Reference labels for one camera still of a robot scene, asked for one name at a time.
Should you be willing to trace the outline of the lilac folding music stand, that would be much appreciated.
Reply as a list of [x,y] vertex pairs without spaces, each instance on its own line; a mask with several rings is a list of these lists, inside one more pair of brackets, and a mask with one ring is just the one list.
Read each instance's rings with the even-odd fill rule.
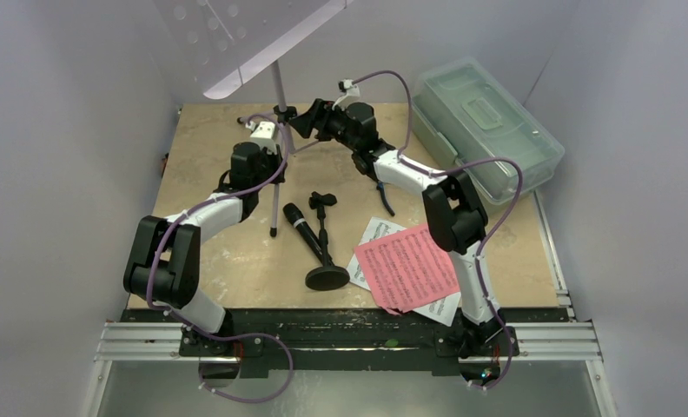
[[324,23],[346,9],[346,0],[156,1],[154,6],[175,45],[173,70],[206,99],[231,96],[270,70],[279,112],[291,112],[279,60]]

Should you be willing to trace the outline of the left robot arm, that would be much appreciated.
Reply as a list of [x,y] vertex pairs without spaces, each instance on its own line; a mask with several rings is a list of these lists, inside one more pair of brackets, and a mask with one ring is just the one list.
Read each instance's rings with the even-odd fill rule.
[[137,226],[122,279],[124,290],[147,306],[181,321],[214,355],[229,352],[240,338],[232,314],[200,287],[202,244],[244,222],[259,192],[284,180],[287,160],[277,144],[240,142],[230,167],[203,202],[167,217],[147,215]]

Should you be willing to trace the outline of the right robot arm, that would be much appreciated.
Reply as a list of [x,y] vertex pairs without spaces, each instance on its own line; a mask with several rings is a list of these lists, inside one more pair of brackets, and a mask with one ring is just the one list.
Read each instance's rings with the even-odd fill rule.
[[508,333],[484,259],[492,235],[486,229],[488,215],[464,169],[435,171],[400,154],[381,139],[369,104],[352,103],[342,109],[317,99],[306,112],[290,116],[287,123],[303,138],[314,136],[321,142],[335,140],[345,146],[363,175],[421,196],[428,232],[448,254],[459,283],[461,358],[485,353],[499,334]]

